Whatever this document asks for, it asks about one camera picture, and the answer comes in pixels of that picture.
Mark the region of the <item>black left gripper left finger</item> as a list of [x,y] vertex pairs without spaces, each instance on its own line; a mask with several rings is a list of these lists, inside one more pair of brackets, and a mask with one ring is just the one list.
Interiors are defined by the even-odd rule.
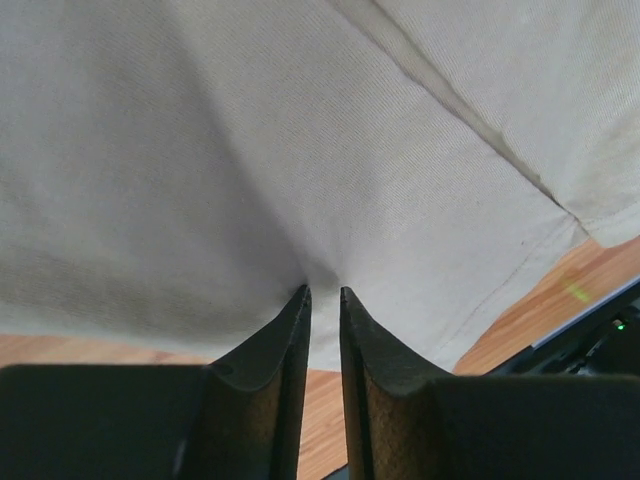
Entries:
[[207,365],[1,371],[5,479],[293,479],[311,292]]

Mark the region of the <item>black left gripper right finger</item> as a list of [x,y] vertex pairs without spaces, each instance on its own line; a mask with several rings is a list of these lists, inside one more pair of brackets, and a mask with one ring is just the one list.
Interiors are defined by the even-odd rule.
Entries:
[[635,479],[639,375],[457,376],[350,288],[340,350],[353,479]]

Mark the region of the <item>beige t shirt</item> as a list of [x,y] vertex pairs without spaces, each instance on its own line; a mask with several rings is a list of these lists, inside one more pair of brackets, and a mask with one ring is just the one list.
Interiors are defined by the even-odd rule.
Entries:
[[220,356],[301,285],[453,367],[639,234],[635,1],[5,1],[1,329]]

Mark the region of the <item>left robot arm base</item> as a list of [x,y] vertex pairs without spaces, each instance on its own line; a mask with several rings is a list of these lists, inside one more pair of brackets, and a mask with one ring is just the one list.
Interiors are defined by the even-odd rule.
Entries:
[[491,375],[639,375],[639,279],[489,371]]

